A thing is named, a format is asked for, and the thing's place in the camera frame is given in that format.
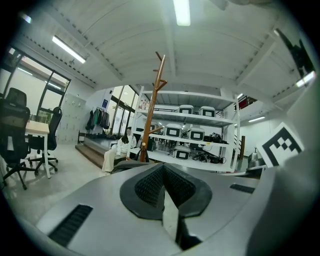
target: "shelving unit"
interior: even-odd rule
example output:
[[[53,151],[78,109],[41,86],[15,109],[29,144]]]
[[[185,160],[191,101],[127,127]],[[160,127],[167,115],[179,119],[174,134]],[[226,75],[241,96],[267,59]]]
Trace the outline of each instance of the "shelving unit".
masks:
[[[180,106],[180,105],[192,105],[195,109],[202,106],[214,107],[216,111],[222,113],[222,117],[211,117],[198,114],[186,114],[177,111],[165,111],[165,110],[154,110],[152,115],[153,121],[167,121],[170,123],[181,123],[190,124],[206,127],[216,127],[221,129],[222,139],[227,141],[229,144],[221,144],[214,142],[199,141],[187,138],[177,138],[166,135],[150,134],[150,137],[159,138],[164,140],[171,140],[183,143],[193,143],[204,146],[219,147],[221,150],[220,157],[226,158],[226,163],[208,163],[201,162],[198,160],[193,160],[189,158],[187,160],[176,159],[172,155],[168,155],[168,152],[156,150],[148,151],[148,156],[152,160],[178,164],[186,167],[211,171],[211,172],[234,172],[237,157],[239,153],[239,139],[237,139],[236,144],[234,144],[235,136],[235,124],[237,124],[237,138],[240,137],[240,115],[239,115],[239,103],[238,100],[233,96],[230,91],[225,89],[221,90],[221,96],[210,95],[197,92],[187,92],[187,91],[169,91],[160,90],[158,91],[158,96],[156,103],[158,105],[167,106]],[[148,110],[139,109],[139,103],[143,95],[152,95],[152,91],[144,91],[142,86],[139,98],[136,105],[136,111],[133,117],[132,132],[135,134],[143,135],[144,132],[136,131],[137,128],[137,118],[141,115],[147,116]],[[128,150],[128,156],[131,153],[137,154],[139,148],[133,148]]]

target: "wooden desk top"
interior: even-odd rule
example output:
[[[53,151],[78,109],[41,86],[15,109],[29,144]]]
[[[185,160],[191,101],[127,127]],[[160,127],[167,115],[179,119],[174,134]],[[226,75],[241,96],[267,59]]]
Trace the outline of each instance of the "wooden desk top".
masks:
[[[29,121],[26,123],[25,133],[27,134],[48,134],[49,126],[47,123]]]

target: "person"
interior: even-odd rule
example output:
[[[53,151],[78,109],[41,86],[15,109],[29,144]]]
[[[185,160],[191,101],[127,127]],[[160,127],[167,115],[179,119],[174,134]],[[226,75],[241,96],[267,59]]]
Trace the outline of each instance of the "person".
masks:
[[[131,127],[128,127],[125,131],[125,135],[118,140],[117,145],[113,145],[112,148],[104,153],[104,161],[102,171],[106,175],[110,175],[114,168],[114,160],[119,158],[125,158],[128,152],[128,143],[131,139],[130,148],[133,149],[137,145],[136,137],[131,133]]]

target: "white metal shelf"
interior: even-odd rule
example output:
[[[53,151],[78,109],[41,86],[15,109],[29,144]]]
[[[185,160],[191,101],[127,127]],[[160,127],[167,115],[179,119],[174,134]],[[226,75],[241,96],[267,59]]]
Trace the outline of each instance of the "white metal shelf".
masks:
[[[145,116],[148,115],[148,110],[137,110],[136,112]],[[219,117],[157,110],[153,111],[152,119],[212,127],[225,127],[237,123],[236,121]]]
[[[151,90],[143,91],[144,94],[152,95]],[[170,90],[160,90],[158,91],[158,97],[156,99],[156,104],[160,105],[192,105],[196,108],[202,106],[214,107],[216,110],[224,110],[230,104],[236,103],[235,99],[226,98],[217,95],[210,95],[198,92],[188,92],[188,91],[170,91]]]
[[[134,131],[133,133],[139,134],[141,136],[144,135],[143,131]],[[178,138],[178,137],[172,137],[172,136],[159,135],[159,134],[155,134],[155,133],[152,133],[149,136],[153,137],[153,138],[171,140],[171,141],[175,141],[175,142],[194,143],[194,144],[198,144],[198,145],[200,144],[200,145],[205,145],[205,146],[224,147],[224,148],[231,148],[231,149],[234,149],[236,147],[235,145],[230,145],[230,144],[207,142],[207,141],[203,141],[203,140],[201,141],[201,140],[188,139],[188,138]]]
[[[132,148],[130,152],[137,154],[139,152],[139,148]],[[172,157],[172,155],[168,155],[168,152],[165,151],[148,151],[148,157],[153,160],[157,160],[160,162],[168,163],[168,164],[178,164],[185,167],[207,170],[212,172],[231,172],[234,170],[230,167],[227,167],[223,163],[209,163],[209,162],[200,162],[198,160],[193,160],[191,158],[187,160],[177,159]]]

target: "wooden step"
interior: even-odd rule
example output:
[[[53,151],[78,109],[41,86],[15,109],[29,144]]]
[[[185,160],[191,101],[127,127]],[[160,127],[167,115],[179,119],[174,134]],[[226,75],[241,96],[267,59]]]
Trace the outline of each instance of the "wooden step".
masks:
[[[104,164],[104,157],[101,156],[100,153],[97,153],[95,150],[85,145],[75,145],[75,148],[94,165],[102,168]]]

